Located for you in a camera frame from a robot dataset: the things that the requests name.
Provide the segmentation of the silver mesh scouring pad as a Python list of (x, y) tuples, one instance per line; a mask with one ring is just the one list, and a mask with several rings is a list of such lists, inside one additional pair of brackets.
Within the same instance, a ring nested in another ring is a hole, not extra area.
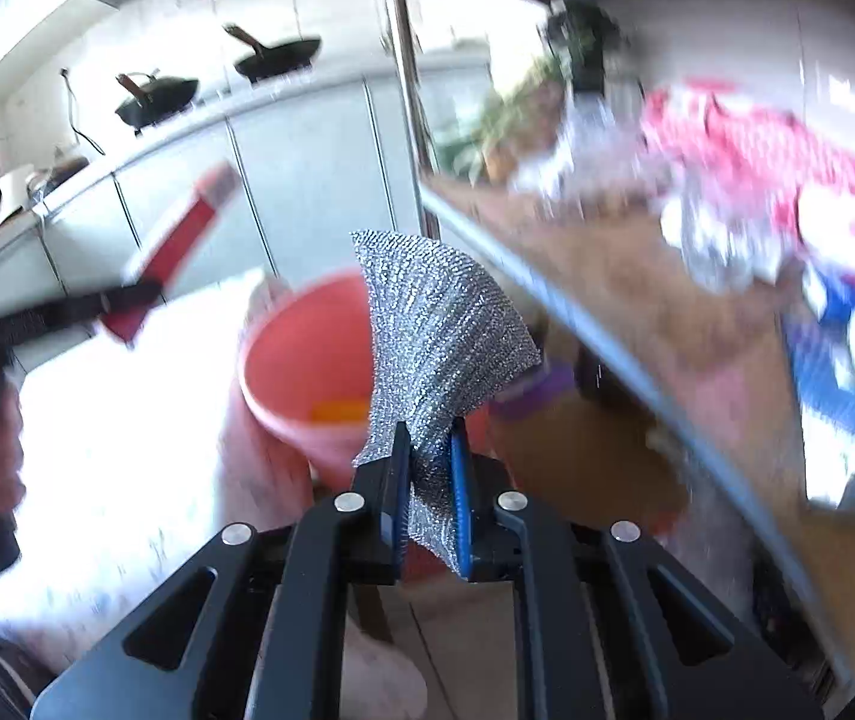
[(491, 273), (434, 239), (364, 229), (352, 245), (367, 289), (374, 388), (356, 466), (390, 454), (395, 427), (411, 437), (407, 534), (455, 574), (458, 505), (450, 472), (453, 422), (528, 369), (539, 349)]

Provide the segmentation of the red white medicine box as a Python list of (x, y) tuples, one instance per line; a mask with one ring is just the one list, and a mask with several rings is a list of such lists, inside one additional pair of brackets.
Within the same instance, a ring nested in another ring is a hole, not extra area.
[(105, 330), (123, 343), (133, 343), (152, 306), (187, 265), (238, 187), (240, 174), (230, 163), (216, 164), (199, 177), (182, 213), (137, 262), (125, 297), (102, 317)]

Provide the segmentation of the pink plastic basin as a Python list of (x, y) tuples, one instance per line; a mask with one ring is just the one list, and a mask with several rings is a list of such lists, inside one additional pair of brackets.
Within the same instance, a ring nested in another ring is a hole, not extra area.
[(367, 288), (357, 268), (302, 288), (266, 277), (251, 293), (238, 383), (268, 433), (325, 486), (351, 486), (374, 387)]

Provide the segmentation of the floral bear tablecloth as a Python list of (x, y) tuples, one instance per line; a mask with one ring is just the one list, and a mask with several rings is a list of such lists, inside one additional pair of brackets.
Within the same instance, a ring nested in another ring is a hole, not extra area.
[(287, 294), (260, 271), (155, 309), (131, 346), (100, 333), (14, 390), (27, 497), (0, 632), (87, 649), (232, 522), (289, 525), (308, 463), (240, 394), (248, 332)]

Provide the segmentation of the induction cooker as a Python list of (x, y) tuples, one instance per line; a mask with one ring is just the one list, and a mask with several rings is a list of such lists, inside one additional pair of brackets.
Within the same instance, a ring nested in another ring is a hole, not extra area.
[(46, 195), (55, 192), (55, 190), (69, 181), (71, 177), (78, 172), (84, 171), (89, 165), (89, 160), (86, 156), (71, 156), (64, 158), (53, 164), (52, 167), (45, 167), (32, 172), (27, 181), (25, 181), (25, 190), (30, 202), (38, 203), (45, 199)]

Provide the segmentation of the metal storage shelf rack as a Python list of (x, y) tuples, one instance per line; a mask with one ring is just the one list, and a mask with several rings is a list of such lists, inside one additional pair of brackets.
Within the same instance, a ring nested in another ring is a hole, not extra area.
[[(733, 89), (855, 154), (855, 0), (596, 1), (632, 39), (645, 98)], [(407, 0), (388, 8), (406, 37)], [(779, 567), (837, 697), (854, 697), (855, 200), (803, 193), (797, 242), (769, 193), (737, 188), (779, 271), (709, 286), (653, 211), (553, 221), (436, 161), (421, 184), (432, 215), (491, 250), (691, 447)]]

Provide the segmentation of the black wok with lid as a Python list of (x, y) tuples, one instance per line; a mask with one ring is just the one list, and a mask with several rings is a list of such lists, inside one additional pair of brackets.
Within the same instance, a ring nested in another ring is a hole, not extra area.
[(130, 97), (115, 110), (121, 122), (136, 135), (146, 127), (160, 124), (187, 109), (198, 91), (196, 78), (154, 76), (146, 73), (148, 82), (138, 85), (128, 73), (118, 73), (116, 81)]

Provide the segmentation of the clear bowl of vegetables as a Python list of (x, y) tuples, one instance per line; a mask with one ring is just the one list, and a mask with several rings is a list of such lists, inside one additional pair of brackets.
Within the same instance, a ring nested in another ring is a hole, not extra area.
[(507, 96), (487, 103), (475, 128), (475, 142), (488, 184), (507, 184), (523, 161), (556, 146), (566, 98), (566, 78), (559, 65), (541, 57)]

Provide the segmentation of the black frying pan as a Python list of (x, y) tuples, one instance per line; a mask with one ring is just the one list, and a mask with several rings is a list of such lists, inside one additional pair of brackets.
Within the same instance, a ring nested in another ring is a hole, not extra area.
[(320, 37), (310, 36), (265, 46), (237, 25), (224, 26), (224, 32), (251, 49), (250, 54), (233, 64), (233, 70), (252, 85), (310, 67), (323, 45)]

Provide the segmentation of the pink polka dot cloth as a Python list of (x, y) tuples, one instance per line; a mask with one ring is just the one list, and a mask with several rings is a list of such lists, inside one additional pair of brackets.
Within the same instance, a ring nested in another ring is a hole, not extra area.
[(647, 96), (642, 132), (656, 148), (707, 169), (722, 184), (770, 195), (774, 226), (803, 242), (802, 197), (855, 200), (855, 154), (827, 143), (786, 110), (733, 89), (672, 86)]

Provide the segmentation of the black blender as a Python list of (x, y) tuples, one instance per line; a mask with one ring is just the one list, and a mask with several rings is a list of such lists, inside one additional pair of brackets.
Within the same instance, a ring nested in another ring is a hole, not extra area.
[(551, 0), (543, 37), (572, 93), (605, 96), (605, 54), (619, 26), (596, 0)]

